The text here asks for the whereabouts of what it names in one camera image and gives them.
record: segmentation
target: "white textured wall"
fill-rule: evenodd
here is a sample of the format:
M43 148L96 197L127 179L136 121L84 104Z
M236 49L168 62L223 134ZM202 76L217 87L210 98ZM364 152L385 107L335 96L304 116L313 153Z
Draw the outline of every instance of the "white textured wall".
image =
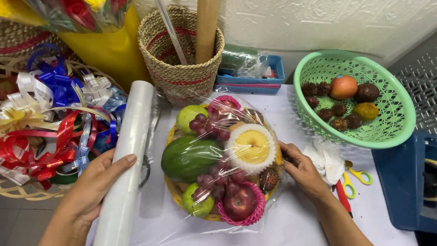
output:
M155 0L134 0L140 17ZM164 0L196 10L197 0ZM437 0L221 0L225 41L272 50L291 73L316 49L368 53L383 66L437 29Z

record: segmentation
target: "white table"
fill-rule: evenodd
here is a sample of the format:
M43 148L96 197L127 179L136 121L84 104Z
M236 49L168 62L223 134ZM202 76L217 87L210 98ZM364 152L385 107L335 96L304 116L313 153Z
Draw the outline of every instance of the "white table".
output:
M311 144L314 133L302 127L295 111L292 85L282 85L276 95L239 96L263 113L281 141L294 143L302 150ZM265 224L261 234L238 233L239 231L229 229L231 226L226 223L187 217L166 189L160 168L161 154L177 112L177 109L162 111L153 144L148 150L147 155L153 160L152 172L149 181L138 195L131 246L328 245L314 207L291 178L284 180L284 189L277 198L277 203L268 211L267 216L264 216L262 222ZM351 145L341 148L345 159L354 163L355 170L365 170L374 177L370 186L361 184L354 177L351 178L357 197L349 202L354 221L361 231L376 246L416 246L413 232L397 230L390 223L371 151ZM88 235L87 245L91 244L96 224L97 221ZM253 232L261 229L261 221L246 228Z

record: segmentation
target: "blue container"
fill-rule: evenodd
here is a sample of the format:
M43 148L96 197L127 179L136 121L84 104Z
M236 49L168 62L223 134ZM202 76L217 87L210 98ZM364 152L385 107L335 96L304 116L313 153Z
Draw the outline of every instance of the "blue container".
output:
M284 67L282 66L282 61L280 56L268 55L260 57L260 61L263 62L267 58L267 63L270 68L273 69L275 73L275 78L268 79L257 79L257 78L240 78L240 77L228 77L222 76L221 74L229 72L229 70L219 69L217 76L215 77L215 82L219 84L282 84L285 79Z
M437 208L423 200L422 175L425 159L437 160L437 136L416 131L405 143L372 154L393 226L437 233Z
M230 85L214 85L214 90L226 88L228 91L237 93L276 94L280 88L239 87Z

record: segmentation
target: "grape bunch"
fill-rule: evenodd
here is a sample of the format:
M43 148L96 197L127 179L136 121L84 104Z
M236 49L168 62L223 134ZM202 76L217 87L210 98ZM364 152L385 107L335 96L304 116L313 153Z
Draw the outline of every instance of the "grape bunch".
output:
M223 157L209 170L209 174L197 176L197 188L193 194L194 201L234 196L240 190L240 184L246 180L246 173L239 168L230 168L229 158Z
M209 136L216 138L217 141L224 142L229 140L230 132L225 125L225 120L211 116L209 119L204 114L198 114L194 120L190 121L190 129L197 133L197 137L205 139Z

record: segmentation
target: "yellow wicker basket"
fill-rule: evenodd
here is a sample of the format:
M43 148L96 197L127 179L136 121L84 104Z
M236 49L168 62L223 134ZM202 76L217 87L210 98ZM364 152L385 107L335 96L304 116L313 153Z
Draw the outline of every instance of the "yellow wicker basket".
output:
M28 58L29 56L21 56L18 58L0 57L0 78L6 78L18 72L22 72L19 68L25 67ZM95 67L87 66L72 60L66 60L65 64L66 64L68 75L71 75L73 71L75 71L78 74L79 69L85 69L88 73L93 73L96 76L107 77L113 85L117 86L122 91L124 91L123 88L119 84L117 84L113 78L111 78L107 74L104 74L102 71L100 71ZM38 141L37 139L30 139L30 140L31 143ZM37 180L31 179L29 182L26 183L26 185L32 185L33 189L30 189L29 193L27 193L26 190L19 185L16 185L14 187L3 188L2 184L3 186L5 186L6 182L7 179L0 175L0 195L10 198L25 198L26 200L31 200L31 201L46 200L52 197L62 197L69 189L69 186L66 185L56 185L58 187L58 190L56 192L51 193L45 191L42 188L42 186L39 184L39 182L37 182Z
M266 124L266 122L264 121L264 126L268 129L270 129L270 127ZM168 137L167 137L167 142L166 142L166 146L171 143L171 141L173 141L174 139L174 135L177 131L177 126L176 123L173 125L173 127L171 128ZM275 162L277 163L282 163L282 156L280 157L280 160L277 159L275 160ZM276 170L279 174L281 174L281 169L279 168L278 165L276 165ZM183 191L181 190L181 188L179 187L179 185L177 183L175 183L174 181L170 180L169 177L167 177L166 175L164 175L164 179L165 179L165 183L167 184L167 188L170 191L171 196L173 197L174 201L183 209L184 207L182 206L182 194ZM278 184L276 184L276 186L274 187L273 190L267 192L265 194L266 197L266 201L270 199L270 197L275 193ZM204 220L209 220L209 221L220 221L220 222L224 222L224 220L222 220L222 217L218 214L216 208L214 207L214 209L211 211L210 214L202 217L202 219Z

